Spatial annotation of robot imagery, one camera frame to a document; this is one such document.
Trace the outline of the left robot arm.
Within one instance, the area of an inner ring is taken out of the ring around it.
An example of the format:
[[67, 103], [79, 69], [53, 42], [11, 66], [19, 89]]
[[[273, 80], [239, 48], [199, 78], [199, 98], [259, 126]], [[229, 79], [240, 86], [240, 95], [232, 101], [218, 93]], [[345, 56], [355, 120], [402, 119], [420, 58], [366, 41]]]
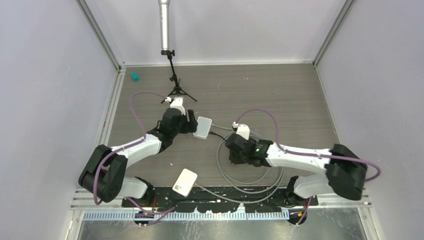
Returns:
[[198, 123], [189, 109], [182, 113], [168, 108], [155, 128], [123, 146], [98, 145], [82, 170], [78, 184], [94, 195], [96, 203], [109, 203], [117, 197], [132, 198], [141, 207], [153, 202], [153, 185], [140, 177], [126, 177], [131, 165], [165, 151], [178, 134], [194, 133]]

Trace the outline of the white network switch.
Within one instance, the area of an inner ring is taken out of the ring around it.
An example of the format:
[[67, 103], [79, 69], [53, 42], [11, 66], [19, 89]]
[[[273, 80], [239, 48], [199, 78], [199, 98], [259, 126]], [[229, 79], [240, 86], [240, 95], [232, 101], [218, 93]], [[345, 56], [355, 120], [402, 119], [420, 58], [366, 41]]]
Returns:
[[212, 122], [213, 121], [210, 118], [199, 116], [197, 118], [196, 131], [192, 135], [198, 139], [207, 139], [211, 130]]
[[193, 186], [195, 185], [198, 178], [198, 174], [184, 168], [180, 175], [178, 176], [177, 180], [175, 181], [174, 185], [172, 186], [172, 190], [176, 192], [177, 194], [187, 197], [191, 190], [193, 189]]

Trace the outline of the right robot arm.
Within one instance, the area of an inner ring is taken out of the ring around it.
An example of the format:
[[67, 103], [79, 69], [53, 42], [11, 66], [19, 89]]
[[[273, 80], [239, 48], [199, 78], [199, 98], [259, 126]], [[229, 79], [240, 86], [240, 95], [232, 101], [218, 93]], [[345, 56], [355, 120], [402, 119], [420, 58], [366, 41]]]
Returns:
[[229, 160], [235, 165], [288, 167], [311, 172], [310, 176], [291, 177], [285, 192], [291, 205], [299, 205], [313, 195], [331, 193], [352, 201], [362, 198], [368, 167], [358, 162], [359, 157], [345, 145], [308, 149], [279, 145], [271, 140], [245, 139], [236, 133], [232, 133], [224, 145], [229, 149]]

